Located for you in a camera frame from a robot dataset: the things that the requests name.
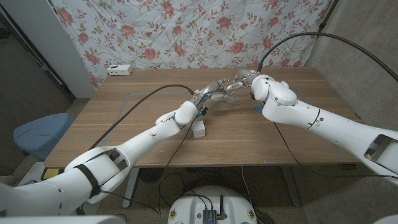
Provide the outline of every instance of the small white box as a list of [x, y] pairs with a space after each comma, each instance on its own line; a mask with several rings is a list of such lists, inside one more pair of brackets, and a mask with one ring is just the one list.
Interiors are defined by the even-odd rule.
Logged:
[[200, 138], [205, 135], [205, 124], [203, 121], [195, 121], [192, 124], [193, 137]]
[[110, 75], [130, 75], [132, 65], [110, 65], [108, 72]]

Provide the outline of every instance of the floral curtain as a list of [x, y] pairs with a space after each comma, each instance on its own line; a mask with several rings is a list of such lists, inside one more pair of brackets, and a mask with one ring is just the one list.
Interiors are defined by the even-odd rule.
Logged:
[[[316, 32], [330, 0], [52, 0], [91, 82], [134, 69], [256, 67], [278, 41]], [[264, 66], [301, 66], [315, 37], [276, 48]]]

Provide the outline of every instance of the blue tape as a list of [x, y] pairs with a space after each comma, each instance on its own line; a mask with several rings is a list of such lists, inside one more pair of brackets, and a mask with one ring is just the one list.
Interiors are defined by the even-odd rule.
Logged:
[[262, 115], [262, 109], [264, 108], [265, 103], [261, 103], [254, 108]]

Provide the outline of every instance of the black strap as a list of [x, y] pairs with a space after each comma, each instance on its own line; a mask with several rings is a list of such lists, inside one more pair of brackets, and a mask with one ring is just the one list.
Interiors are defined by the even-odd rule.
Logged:
[[101, 192], [101, 187], [98, 185], [98, 181], [94, 177], [93, 173], [84, 164], [77, 165], [75, 168], [80, 169], [80, 171], [87, 177], [88, 181], [93, 187], [90, 198], [92, 198], [92, 196], [98, 195]]

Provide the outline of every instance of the table leg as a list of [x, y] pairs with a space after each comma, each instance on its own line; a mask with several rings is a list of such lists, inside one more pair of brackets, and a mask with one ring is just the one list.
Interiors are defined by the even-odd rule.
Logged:
[[290, 197], [292, 198], [293, 205], [296, 207], [300, 206], [301, 201], [299, 198], [299, 193], [297, 192], [296, 183], [294, 182], [292, 170], [290, 170], [290, 166], [281, 166], [280, 169], [284, 175], [286, 187], [289, 191]]
[[[133, 168], [130, 171], [130, 176], [129, 176], [129, 181], [127, 183], [127, 188], [126, 188], [126, 193], [124, 193], [124, 196], [126, 198], [132, 198], [133, 193], [134, 193], [134, 189], [136, 187], [137, 184], [137, 180], [138, 180], [138, 171], [139, 168]], [[128, 208], [130, 207], [131, 202], [124, 199], [123, 200], [123, 208]]]

